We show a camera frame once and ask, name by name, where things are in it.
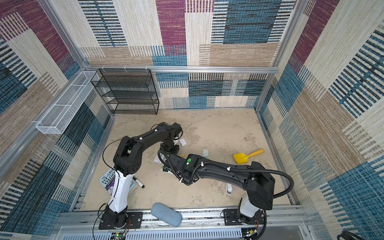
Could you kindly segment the white battery cover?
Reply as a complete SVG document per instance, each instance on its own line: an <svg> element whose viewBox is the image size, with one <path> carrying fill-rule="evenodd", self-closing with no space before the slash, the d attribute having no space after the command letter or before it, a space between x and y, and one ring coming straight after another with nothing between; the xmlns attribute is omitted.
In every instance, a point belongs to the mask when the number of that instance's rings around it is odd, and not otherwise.
<svg viewBox="0 0 384 240"><path fill-rule="evenodd" d="M180 139L179 140L180 144L184 147L187 145L187 141L185 139Z"/></svg>

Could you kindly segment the white remote control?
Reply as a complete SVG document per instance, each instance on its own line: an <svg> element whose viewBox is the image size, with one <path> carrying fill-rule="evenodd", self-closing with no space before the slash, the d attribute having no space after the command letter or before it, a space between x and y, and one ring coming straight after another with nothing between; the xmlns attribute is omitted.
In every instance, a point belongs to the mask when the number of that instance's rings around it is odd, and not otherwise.
<svg viewBox="0 0 384 240"><path fill-rule="evenodd" d="M155 156L154 162L157 163L157 164L161 164L162 163L162 159L159 158L159 155Z"/></svg>

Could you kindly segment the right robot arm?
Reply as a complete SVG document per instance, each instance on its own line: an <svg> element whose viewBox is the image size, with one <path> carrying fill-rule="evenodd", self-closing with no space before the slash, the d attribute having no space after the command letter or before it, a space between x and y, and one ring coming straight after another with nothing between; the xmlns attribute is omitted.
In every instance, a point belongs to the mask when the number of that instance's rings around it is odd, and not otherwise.
<svg viewBox="0 0 384 240"><path fill-rule="evenodd" d="M265 169L258 162L252 162L250 166L227 165L194 154L190 154L184 159L163 150L158 151L158 157L179 182L187 186L200 179L213 179L246 191L247 196L241 199L237 211L237 221L240 224L250 224L255 220L255 215L259 211L265 218L266 211L273 208L274 199L287 195L295 184L290 175L277 170ZM276 180L273 175L286 178L289 186L285 190L275 193Z"/></svg>

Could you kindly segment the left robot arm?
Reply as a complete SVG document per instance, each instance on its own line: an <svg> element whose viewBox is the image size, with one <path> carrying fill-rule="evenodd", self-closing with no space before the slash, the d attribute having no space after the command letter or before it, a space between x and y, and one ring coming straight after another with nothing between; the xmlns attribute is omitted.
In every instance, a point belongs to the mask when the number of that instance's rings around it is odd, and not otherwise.
<svg viewBox="0 0 384 240"><path fill-rule="evenodd" d="M179 148L174 141L182 135L182 132L181 125L177 123L169 125L163 122L144 134L132 138L125 136L120 140L113 158L115 185L111 200L101 215L99 230L128 227L130 222L127 215L128 194L134 175L142 165L144 151L157 143L162 143L163 155L166 151L176 154Z"/></svg>

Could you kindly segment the black white marker pen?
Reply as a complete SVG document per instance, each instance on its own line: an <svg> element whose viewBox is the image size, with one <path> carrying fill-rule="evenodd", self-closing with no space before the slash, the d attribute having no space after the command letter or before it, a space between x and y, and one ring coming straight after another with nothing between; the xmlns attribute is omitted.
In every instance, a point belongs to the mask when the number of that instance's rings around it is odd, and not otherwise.
<svg viewBox="0 0 384 240"><path fill-rule="evenodd" d="M145 188L145 185L139 180L137 179L135 176L133 176L133 180L138 184L138 186L140 186L142 189Z"/></svg>

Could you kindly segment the blue grey oval pouch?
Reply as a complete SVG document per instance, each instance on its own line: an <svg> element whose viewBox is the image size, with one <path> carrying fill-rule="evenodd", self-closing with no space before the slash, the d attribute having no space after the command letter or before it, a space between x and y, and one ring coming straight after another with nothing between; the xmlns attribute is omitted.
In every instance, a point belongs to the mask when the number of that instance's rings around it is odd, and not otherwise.
<svg viewBox="0 0 384 240"><path fill-rule="evenodd" d="M172 227L178 227L183 219L182 214L161 203L155 203L153 205L151 214Z"/></svg>

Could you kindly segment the yellow plastic shovel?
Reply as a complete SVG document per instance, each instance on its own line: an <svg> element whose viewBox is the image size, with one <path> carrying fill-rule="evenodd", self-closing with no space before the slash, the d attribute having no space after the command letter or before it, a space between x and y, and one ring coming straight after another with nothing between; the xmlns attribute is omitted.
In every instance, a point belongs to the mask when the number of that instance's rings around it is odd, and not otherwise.
<svg viewBox="0 0 384 240"><path fill-rule="evenodd" d="M238 154L234 155L234 159L235 159L237 164L242 165L242 164L247 163L249 161L249 158L260 155L262 153L264 153L264 149L259 149L255 152L251 153L251 154L248 154L248 155L243 154L243 153L238 153Z"/></svg>

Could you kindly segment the colourful paperback book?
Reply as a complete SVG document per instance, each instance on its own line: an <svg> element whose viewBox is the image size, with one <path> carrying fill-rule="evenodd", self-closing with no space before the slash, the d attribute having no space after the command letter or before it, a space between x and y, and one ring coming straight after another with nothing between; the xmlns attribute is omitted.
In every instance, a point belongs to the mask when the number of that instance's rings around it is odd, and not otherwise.
<svg viewBox="0 0 384 240"><path fill-rule="evenodd" d="M108 170L100 179L100 184L105 188L105 190L112 195L113 188L115 185L115 174L116 172L112 169ZM136 182L135 177L132 179L130 188L129 188L129 194L134 191L137 188L138 184Z"/></svg>

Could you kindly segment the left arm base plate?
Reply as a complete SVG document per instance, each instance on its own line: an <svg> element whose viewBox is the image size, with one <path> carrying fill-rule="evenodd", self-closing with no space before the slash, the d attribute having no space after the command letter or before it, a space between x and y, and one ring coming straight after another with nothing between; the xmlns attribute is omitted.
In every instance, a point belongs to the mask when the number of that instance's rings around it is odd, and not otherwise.
<svg viewBox="0 0 384 240"><path fill-rule="evenodd" d="M139 229L142 224L143 212L107 212L102 216L99 230Z"/></svg>

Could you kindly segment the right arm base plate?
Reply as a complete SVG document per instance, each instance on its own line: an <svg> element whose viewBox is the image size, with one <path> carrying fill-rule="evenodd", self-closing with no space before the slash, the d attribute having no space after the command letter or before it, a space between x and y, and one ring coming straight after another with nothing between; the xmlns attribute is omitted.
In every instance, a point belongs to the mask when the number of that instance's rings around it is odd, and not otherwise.
<svg viewBox="0 0 384 240"><path fill-rule="evenodd" d="M263 225L265 223L266 213L259 210L253 217L241 215L237 209L224 209L221 213L226 226L235 225Z"/></svg>

